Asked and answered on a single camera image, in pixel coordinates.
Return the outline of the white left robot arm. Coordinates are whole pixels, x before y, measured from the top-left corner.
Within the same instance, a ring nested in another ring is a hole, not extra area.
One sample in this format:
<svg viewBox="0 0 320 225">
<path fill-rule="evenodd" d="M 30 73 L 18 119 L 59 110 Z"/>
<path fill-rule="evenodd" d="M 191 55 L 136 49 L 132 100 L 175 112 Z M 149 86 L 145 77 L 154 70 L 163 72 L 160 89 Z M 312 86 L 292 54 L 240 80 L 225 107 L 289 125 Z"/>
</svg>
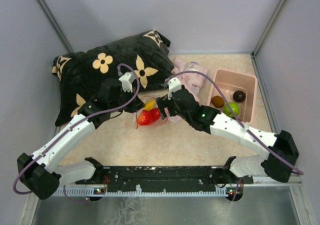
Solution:
<svg viewBox="0 0 320 225">
<path fill-rule="evenodd" d="M 114 112 L 135 113 L 144 106 L 138 93 L 141 83 L 132 73 L 120 78 L 108 78 L 100 90 L 89 101 L 80 106 L 75 116 L 47 144 L 31 155 L 22 153 L 17 158 L 18 176 L 15 178 L 13 191 L 18 182 L 39 199 L 45 200 L 60 187 L 69 184 L 97 184 L 103 180 L 104 166 L 92 157 L 71 165 L 61 165 L 65 156 L 90 133 L 111 119 Z"/>
</svg>

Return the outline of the dark brown fruit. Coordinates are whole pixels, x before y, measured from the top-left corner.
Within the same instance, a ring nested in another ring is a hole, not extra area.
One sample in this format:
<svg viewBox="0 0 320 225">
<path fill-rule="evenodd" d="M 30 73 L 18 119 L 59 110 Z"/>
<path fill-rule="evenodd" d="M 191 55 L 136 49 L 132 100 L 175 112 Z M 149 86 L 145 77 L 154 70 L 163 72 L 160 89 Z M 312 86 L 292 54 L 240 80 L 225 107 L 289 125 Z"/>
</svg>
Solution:
<svg viewBox="0 0 320 225">
<path fill-rule="evenodd" d="M 241 90 L 237 90 L 233 93 L 232 98 L 237 103 L 242 103 L 246 99 L 246 93 Z"/>
</svg>

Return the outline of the clear zip bag orange zipper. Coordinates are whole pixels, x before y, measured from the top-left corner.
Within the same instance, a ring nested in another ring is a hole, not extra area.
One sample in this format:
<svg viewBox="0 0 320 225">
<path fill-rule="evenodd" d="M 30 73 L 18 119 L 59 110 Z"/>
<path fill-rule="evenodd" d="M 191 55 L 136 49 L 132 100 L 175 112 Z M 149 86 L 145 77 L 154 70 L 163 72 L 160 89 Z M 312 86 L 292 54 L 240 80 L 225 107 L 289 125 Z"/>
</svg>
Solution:
<svg viewBox="0 0 320 225">
<path fill-rule="evenodd" d="M 134 115 L 135 128 L 139 127 L 157 127 L 164 125 L 169 118 L 168 112 L 166 111 L 167 117 L 162 118 L 160 109 L 156 103 L 156 96 L 144 95 L 141 101 L 145 103 L 145 106 L 140 109 Z"/>
</svg>

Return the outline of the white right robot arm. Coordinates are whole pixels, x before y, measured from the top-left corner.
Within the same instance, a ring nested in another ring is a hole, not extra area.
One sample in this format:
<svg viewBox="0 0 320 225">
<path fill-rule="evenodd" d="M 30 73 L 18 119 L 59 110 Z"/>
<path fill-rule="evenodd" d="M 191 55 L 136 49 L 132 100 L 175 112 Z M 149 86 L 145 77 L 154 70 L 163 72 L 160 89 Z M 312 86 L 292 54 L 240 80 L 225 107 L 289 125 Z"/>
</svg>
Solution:
<svg viewBox="0 0 320 225">
<path fill-rule="evenodd" d="M 161 115 L 179 116 L 197 131 L 230 139 L 256 153 L 255 156 L 235 157 L 223 170 L 229 183 L 239 178 L 265 173 L 281 183 L 287 183 L 299 157 L 293 136 L 282 130 L 279 134 L 265 132 L 239 124 L 220 110 L 201 105 L 185 88 L 172 95 L 156 99 Z"/>
</svg>

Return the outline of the red apple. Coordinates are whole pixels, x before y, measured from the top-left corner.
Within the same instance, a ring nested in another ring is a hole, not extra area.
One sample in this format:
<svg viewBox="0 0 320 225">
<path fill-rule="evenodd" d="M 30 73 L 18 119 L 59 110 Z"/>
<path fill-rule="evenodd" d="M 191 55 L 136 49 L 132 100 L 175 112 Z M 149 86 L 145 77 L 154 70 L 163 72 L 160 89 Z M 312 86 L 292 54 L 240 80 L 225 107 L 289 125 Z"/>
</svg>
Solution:
<svg viewBox="0 0 320 225">
<path fill-rule="evenodd" d="M 139 126 L 147 126 L 153 123 L 152 115 L 149 111 L 143 110 L 137 117 L 137 124 Z"/>
</svg>

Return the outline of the brown kiwi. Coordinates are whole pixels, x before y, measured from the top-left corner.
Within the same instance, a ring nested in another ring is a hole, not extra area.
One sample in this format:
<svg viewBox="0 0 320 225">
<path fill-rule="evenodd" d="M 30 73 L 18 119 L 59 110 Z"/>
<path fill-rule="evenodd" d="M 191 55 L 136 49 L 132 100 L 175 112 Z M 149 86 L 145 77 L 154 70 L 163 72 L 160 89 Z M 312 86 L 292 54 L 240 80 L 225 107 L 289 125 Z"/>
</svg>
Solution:
<svg viewBox="0 0 320 225">
<path fill-rule="evenodd" d="M 216 95 L 216 96 L 213 96 L 213 97 L 211 98 L 211 103 L 212 103 L 212 105 L 213 105 L 214 107 L 220 109 L 220 108 L 223 108 L 223 107 L 224 107 L 224 105 L 225 105 L 225 100 L 224 100 L 221 96 Z"/>
</svg>

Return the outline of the yellow pear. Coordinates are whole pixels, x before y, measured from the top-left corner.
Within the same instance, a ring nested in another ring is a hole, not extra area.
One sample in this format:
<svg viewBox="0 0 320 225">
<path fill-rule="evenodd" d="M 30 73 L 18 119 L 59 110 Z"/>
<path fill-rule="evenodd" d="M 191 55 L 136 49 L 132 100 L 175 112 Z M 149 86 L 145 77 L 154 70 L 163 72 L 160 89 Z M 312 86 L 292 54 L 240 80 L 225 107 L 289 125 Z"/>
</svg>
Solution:
<svg viewBox="0 0 320 225">
<path fill-rule="evenodd" d="M 155 102 L 154 100 L 149 100 L 149 101 L 145 104 L 144 110 L 150 111 L 150 110 L 154 109 L 154 108 L 155 108 L 155 104 L 156 104 L 156 102 Z"/>
</svg>

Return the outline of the red yellow mango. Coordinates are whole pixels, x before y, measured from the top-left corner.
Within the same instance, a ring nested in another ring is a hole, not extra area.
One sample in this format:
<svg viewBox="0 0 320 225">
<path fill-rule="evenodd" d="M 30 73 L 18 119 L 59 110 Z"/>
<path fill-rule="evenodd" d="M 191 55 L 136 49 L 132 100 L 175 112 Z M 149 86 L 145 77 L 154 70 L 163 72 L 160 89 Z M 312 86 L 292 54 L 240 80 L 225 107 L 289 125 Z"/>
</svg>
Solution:
<svg viewBox="0 0 320 225">
<path fill-rule="evenodd" d="M 152 116 L 152 122 L 153 123 L 160 119 L 161 112 L 157 107 L 155 107 L 154 109 L 150 110 L 149 112 L 150 112 L 150 114 Z"/>
</svg>

